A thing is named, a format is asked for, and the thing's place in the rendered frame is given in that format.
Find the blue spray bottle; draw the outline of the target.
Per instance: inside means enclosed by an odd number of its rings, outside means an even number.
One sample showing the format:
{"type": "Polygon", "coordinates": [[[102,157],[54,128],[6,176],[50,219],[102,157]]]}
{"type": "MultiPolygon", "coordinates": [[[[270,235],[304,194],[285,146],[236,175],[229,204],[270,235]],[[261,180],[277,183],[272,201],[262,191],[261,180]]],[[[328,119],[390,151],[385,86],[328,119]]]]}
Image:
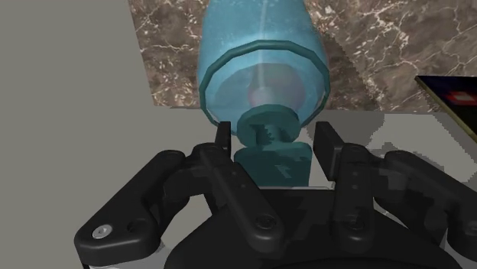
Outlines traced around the blue spray bottle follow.
{"type": "Polygon", "coordinates": [[[229,122],[234,160],[259,186],[307,186],[311,147],[301,129],[330,93],[320,34],[303,0],[209,0],[197,66],[200,105],[229,122]]]}

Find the dark flat book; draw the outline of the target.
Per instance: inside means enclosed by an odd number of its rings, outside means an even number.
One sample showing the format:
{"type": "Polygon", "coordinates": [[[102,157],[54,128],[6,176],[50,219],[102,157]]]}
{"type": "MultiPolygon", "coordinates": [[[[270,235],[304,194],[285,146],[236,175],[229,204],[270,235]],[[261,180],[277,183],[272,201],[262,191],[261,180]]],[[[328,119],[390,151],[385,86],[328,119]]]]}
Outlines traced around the dark flat book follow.
{"type": "Polygon", "coordinates": [[[477,143],[477,76],[415,76],[414,79],[477,143]]]}

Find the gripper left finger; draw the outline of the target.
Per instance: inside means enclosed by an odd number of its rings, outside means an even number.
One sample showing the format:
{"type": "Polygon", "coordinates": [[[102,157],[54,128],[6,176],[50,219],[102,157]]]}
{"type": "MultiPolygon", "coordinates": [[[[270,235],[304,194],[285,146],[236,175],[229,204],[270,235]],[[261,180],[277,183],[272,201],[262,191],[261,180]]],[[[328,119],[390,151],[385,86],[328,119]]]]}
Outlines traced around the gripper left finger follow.
{"type": "Polygon", "coordinates": [[[214,212],[230,211],[253,250],[280,251],[284,224],[230,150],[230,124],[222,122],[215,141],[196,145],[189,156],[155,155],[76,232],[81,264],[105,267],[150,256],[174,216],[199,194],[211,196],[214,212]]]}

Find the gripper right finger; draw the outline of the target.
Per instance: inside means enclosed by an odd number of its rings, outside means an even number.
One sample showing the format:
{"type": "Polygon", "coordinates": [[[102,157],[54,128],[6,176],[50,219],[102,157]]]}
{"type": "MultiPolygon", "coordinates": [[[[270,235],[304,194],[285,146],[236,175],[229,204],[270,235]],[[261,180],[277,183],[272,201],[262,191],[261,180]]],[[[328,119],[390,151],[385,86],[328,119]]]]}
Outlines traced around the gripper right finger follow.
{"type": "Polygon", "coordinates": [[[346,143],[329,122],[316,123],[313,152],[335,183],[331,231],[341,249],[360,254],[377,245],[378,204],[423,240],[436,245],[447,240],[457,253],[477,261],[476,191],[411,152],[377,157],[346,143]]]}

